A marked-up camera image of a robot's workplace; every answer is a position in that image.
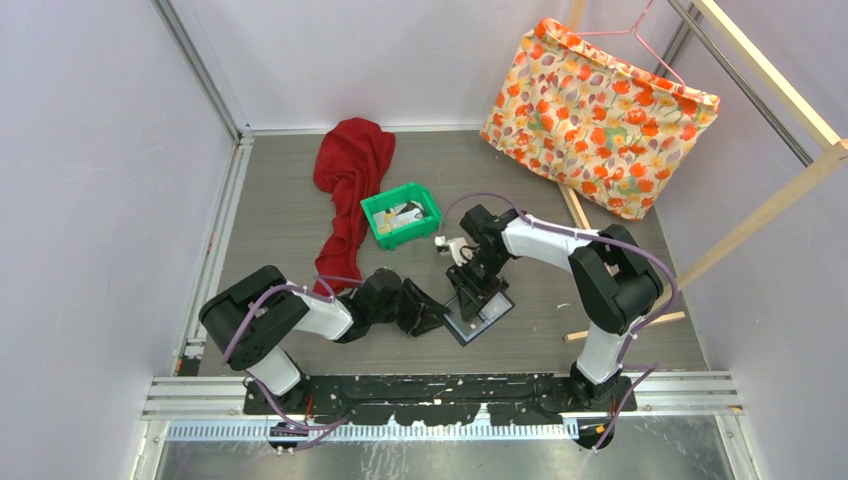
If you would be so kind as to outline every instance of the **red cloth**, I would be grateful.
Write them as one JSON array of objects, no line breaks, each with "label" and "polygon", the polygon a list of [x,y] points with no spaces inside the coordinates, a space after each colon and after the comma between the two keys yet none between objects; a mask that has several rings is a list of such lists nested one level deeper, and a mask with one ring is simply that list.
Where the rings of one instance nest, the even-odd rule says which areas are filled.
[{"label": "red cloth", "polygon": [[[312,180],[321,191],[333,194],[336,217],[333,234],[315,259],[319,275],[362,278],[356,251],[368,232],[368,220],[359,201],[380,193],[394,151],[394,134],[362,118],[344,120],[324,137]],[[327,283],[336,293],[350,286],[335,280]],[[328,293],[318,283],[314,290]]]}]

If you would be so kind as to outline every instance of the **reflective surface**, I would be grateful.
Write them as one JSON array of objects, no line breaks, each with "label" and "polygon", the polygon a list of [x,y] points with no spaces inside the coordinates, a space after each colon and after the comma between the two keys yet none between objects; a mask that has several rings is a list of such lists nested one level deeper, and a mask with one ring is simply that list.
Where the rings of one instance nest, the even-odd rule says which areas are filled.
[{"label": "reflective surface", "polygon": [[713,417],[625,417],[612,444],[587,455],[573,442],[545,440],[325,443],[280,457],[260,443],[167,442],[157,478],[733,478]]}]

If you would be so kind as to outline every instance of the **wooden rack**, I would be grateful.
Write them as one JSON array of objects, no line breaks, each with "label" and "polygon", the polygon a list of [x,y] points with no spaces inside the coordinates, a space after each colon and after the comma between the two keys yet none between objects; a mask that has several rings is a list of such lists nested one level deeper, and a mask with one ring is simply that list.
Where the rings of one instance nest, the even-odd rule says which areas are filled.
[{"label": "wooden rack", "polygon": [[[713,0],[692,0],[692,5],[703,15],[703,18],[736,50],[755,75],[771,90],[778,100],[789,110],[795,120],[804,127],[807,133],[824,150],[818,158],[814,159],[810,156],[777,116],[774,115],[771,109],[760,99],[751,85],[742,78],[736,68],[721,53],[712,39],[701,29],[693,15],[678,0],[667,1],[680,16],[682,23],[707,48],[719,65],[733,79],[734,83],[739,86],[745,96],[757,108],[757,111],[760,112],[763,118],[805,167],[804,171],[766,200],[748,218],[739,223],[736,228],[713,245],[712,248],[678,277],[678,285],[681,289],[684,289],[754,233],[774,220],[775,217],[789,208],[790,205],[815,188],[822,180],[848,163],[848,140],[836,134],[830,125],[822,119],[821,115],[807,103],[804,97],[792,87],[777,68],[769,62],[765,55],[742,33],[742,30],[733,23],[733,20]],[[577,30],[585,6],[586,0],[574,0],[571,4],[571,10],[566,20],[566,25],[570,29]],[[577,193],[570,187],[562,184],[560,184],[559,188],[565,199],[568,211],[574,219],[575,225],[579,228],[591,228],[586,214],[583,212],[583,207],[580,205]],[[666,288],[665,293],[655,303],[654,308],[656,309],[665,304],[670,296],[671,293]],[[669,321],[669,318],[664,317],[679,319],[683,318],[683,315],[680,312],[672,313],[660,317],[655,321]],[[586,337],[585,333],[575,332],[568,334],[565,336],[565,341],[580,340]]]}]

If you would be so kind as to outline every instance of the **white wall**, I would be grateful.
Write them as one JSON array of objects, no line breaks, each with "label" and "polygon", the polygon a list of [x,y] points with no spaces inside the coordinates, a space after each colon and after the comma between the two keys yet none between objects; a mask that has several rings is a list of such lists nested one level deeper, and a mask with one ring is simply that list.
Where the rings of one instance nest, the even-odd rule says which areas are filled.
[{"label": "white wall", "polygon": [[231,141],[150,1],[2,11],[0,476],[114,480]]},{"label": "white wall", "polygon": [[[842,2],[748,0],[722,6],[836,131],[848,136],[848,66],[840,60],[848,33],[834,14]],[[722,97],[715,124],[657,204],[681,271],[802,166],[696,39],[679,71]],[[821,149],[747,76],[813,156],[819,155]],[[768,470],[765,478],[845,477],[847,183],[848,170],[836,172],[685,292],[710,365],[733,374]]]},{"label": "white wall", "polygon": [[[629,28],[646,4],[595,0],[581,29]],[[357,115],[384,126],[481,124],[521,36],[546,16],[564,22],[570,2],[180,0],[178,6],[199,46],[208,47],[204,59],[219,74],[217,83],[234,92],[231,109],[243,111],[251,127],[326,129]],[[676,19],[663,1],[645,18],[643,36],[658,53]],[[632,36],[596,38],[643,68],[657,63]]]}]

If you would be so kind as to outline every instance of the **wooden floor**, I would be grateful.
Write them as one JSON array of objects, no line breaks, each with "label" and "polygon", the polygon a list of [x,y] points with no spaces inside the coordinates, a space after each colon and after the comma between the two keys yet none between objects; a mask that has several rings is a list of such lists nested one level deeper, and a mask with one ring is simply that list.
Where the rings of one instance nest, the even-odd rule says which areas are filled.
[{"label": "wooden floor", "polygon": [[[258,137],[230,238],[221,288],[257,268],[273,264],[290,280],[313,284],[314,260],[331,232],[330,195],[312,183],[322,135]],[[536,176],[484,143],[476,132],[401,133],[383,190],[408,182],[426,185],[444,209],[457,197],[488,190],[511,196],[535,216],[573,225],[557,186]],[[481,199],[492,213],[508,207]],[[462,234],[458,222],[475,204],[468,200],[451,212],[447,236]],[[584,202],[593,227],[624,222],[640,246],[670,264],[657,217],[631,223]],[[369,234],[359,251],[364,276],[389,267],[412,278],[439,301],[453,296],[445,270],[450,257],[435,253],[432,238],[417,239],[396,251],[384,251]],[[503,270],[511,284],[515,309],[467,347],[444,328],[419,338],[394,325],[377,325],[347,345],[292,332],[283,346],[307,374],[566,372],[582,342],[564,343],[563,335],[588,327],[571,276],[532,259],[510,262]],[[201,375],[233,375],[219,366],[220,352],[209,342]],[[704,369],[704,359],[688,319],[642,330],[627,361],[659,362],[663,369]]]}]

